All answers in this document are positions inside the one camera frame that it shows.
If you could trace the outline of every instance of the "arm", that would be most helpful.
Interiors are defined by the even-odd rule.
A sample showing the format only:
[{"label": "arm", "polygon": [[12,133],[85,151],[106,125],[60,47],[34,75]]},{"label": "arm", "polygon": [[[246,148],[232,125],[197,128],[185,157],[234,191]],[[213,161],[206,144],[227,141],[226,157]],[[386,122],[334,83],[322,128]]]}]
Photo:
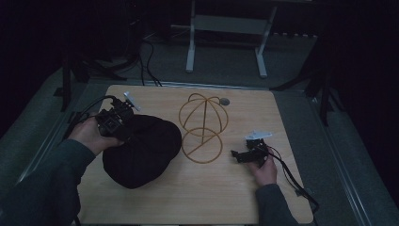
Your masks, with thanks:
[{"label": "arm", "polygon": [[273,157],[269,155],[260,168],[255,163],[247,165],[255,176],[256,182],[261,186],[255,193],[258,202],[259,225],[298,225],[277,185],[277,168]]},{"label": "arm", "polygon": [[277,184],[262,186],[256,191],[259,225],[298,225],[288,209],[287,201]]},{"label": "arm", "polygon": [[1,225],[71,225],[80,211],[77,186],[88,164],[102,150],[120,145],[101,137],[90,118],[0,202]]}]

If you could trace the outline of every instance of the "black cap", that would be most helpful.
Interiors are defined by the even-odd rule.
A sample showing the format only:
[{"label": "black cap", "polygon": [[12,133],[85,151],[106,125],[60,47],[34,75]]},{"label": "black cap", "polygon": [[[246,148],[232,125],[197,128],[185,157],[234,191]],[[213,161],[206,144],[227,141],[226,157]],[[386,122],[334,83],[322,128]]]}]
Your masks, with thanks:
[{"label": "black cap", "polygon": [[182,134],[174,123],[147,115],[134,115],[126,126],[131,141],[105,150],[103,163],[115,182],[133,189],[165,171],[182,147]]}]

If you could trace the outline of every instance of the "white table leg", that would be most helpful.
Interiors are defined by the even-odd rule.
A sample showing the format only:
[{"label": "white table leg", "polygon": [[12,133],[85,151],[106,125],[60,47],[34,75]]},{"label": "white table leg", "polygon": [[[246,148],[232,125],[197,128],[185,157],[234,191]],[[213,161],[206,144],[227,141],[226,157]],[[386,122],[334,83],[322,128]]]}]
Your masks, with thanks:
[{"label": "white table leg", "polygon": [[185,65],[185,71],[188,73],[193,72],[194,68],[194,56],[196,53],[196,44],[194,43],[195,36],[195,6],[196,1],[191,1],[191,25],[190,25],[190,46],[188,47],[187,64]]},{"label": "white table leg", "polygon": [[258,62],[259,76],[261,78],[267,77],[266,67],[264,66],[263,50],[266,45],[267,38],[269,37],[270,29],[272,27],[273,20],[276,15],[276,11],[277,7],[273,7],[272,12],[270,13],[269,20],[267,21],[267,24],[264,27],[262,43],[258,48],[255,48],[255,57],[256,61]]}]

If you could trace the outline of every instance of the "person's right hand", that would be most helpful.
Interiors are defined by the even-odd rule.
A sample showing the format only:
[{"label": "person's right hand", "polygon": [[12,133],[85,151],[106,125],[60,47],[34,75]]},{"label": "person's right hand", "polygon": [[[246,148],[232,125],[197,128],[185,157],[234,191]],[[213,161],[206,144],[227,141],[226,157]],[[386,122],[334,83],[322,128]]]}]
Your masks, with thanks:
[{"label": "person's right hand", "polygon": [[258,164],[255,162],[247,163],[247,166],[255,176],[255,180],[259,186],[277,183],[277,168],[272,155],[268,155],[265,158],[265,162],[260,168],[258,168]]}]

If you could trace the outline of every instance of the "gray sleeve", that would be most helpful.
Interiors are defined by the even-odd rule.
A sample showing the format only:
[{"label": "gray sleeve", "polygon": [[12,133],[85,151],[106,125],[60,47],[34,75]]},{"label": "gray sleeve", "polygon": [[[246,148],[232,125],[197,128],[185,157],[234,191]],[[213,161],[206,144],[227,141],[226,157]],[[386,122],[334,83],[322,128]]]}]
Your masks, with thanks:
[{"label": "gray sleeve", "polygon": [[258,202],[259,225],[298,225],[278,185],[262,186],[255,195]]}]

